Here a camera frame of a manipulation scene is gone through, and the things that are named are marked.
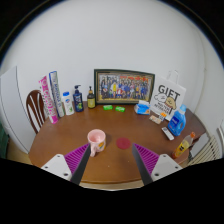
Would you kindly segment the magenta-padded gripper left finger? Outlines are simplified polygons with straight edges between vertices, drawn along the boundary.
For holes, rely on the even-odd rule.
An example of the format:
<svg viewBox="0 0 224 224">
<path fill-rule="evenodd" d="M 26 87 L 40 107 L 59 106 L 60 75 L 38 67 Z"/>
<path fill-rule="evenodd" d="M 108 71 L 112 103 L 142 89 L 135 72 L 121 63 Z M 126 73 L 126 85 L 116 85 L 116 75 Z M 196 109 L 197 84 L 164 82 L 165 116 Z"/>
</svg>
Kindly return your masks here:
<svg viewBox="0 0 224 224">
<path fill-rule="evenodd" d="M 90 145 L 85 144 L 66 155 L 56 154 L 42 169 L 79 185 L 90 156 Z"/>
</svg>

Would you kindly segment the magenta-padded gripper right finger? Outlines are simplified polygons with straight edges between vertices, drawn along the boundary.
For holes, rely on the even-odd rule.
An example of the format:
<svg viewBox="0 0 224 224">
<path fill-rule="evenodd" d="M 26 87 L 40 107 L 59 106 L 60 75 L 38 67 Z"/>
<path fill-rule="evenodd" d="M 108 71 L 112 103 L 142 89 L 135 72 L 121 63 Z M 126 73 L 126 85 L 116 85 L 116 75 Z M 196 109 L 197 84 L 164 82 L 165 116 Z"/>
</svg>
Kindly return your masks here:
<svg viewBox="0 0 224 224">
<path fill-rule="evenodd" d="M 136 143 L 132 146 L 132 154 L 144 185 L 148 185 L 182 169 L 169 155 L 158 155 Z"/>
</svg>

